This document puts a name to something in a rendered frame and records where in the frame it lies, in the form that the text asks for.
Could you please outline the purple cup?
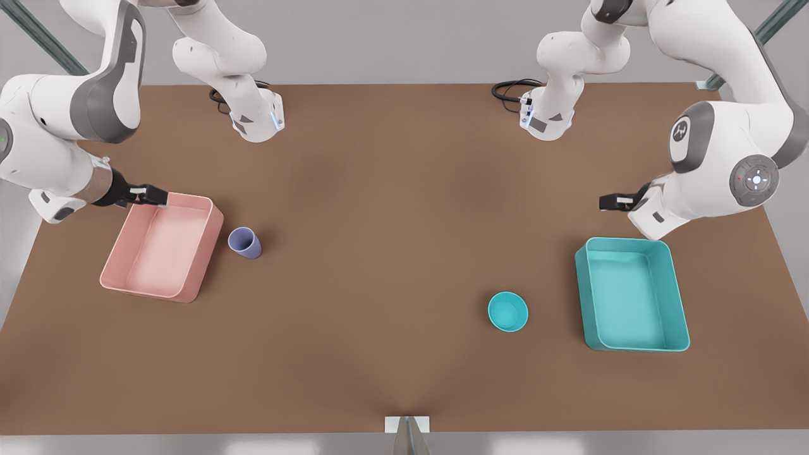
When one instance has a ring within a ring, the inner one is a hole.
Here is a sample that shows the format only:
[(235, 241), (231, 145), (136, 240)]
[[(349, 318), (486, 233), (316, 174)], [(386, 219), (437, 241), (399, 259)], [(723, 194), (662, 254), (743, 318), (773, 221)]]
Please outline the purple cup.
[(255, 259), (262, 253), (260, 240), (249, 227), (234, 229), (228, 236), (228, 247), (240, 256), (249, 259)]

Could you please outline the silver frame post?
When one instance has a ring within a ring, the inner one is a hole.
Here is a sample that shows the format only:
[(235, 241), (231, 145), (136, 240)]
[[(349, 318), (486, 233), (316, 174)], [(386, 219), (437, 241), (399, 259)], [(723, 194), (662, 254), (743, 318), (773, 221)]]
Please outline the silver frame post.
[(387, 416), (385, 432), (395, 433), (392, 455), (431, 455), (423, 435), (430, 432), (427, 416)]
[(0, 9), (21, 28), (67, 74), (88, 75), (87, 69), (66, 47), (29, 11), (20, 0), (0, 0)]
[[(809, 6), (809, 0), (779, 0), (776, 8), (755, 29), (745, 28), (745, 31), (750, 35), (751, 42), (757, 47), (756, 50), (761, 55), (765, 55), (761, 48), (807, 6)], [(707, 80), (695, 81), (695, 87), (697, 90), (717, 92), (721, 87), (728, 84), (727, 76), (729, 76), (728, 72), (722, 74), (719, 70), (716, 70)]]

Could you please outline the pink rectangular box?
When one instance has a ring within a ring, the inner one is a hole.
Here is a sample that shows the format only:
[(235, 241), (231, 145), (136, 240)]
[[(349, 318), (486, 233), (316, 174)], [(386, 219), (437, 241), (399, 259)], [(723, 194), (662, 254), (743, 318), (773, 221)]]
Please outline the pink rectangular box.
[(133, 205), (105, 263), (103, 288), (190, 303), (199, 294), (224, 216), (209, 198), (168, 193), (168, 205)]

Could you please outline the teal rectangular box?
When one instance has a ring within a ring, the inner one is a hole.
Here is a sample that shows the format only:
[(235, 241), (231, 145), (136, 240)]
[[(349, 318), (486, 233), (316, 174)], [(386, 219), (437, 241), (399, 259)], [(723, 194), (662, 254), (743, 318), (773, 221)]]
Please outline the teal rectangular box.
[(596, 351), (690, 348), (670, 248), (662, 241), (592, 237), (575, 253), (583, 333)]

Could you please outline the teal bowl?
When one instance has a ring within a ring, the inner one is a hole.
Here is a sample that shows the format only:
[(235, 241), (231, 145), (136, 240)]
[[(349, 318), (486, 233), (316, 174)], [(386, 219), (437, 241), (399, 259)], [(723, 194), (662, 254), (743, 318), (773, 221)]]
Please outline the teal bowl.
[(500, 331), (514, 333), (528, 322), (528, 305), (514, 292), (497, 292), (487, 305), (490, 322)]

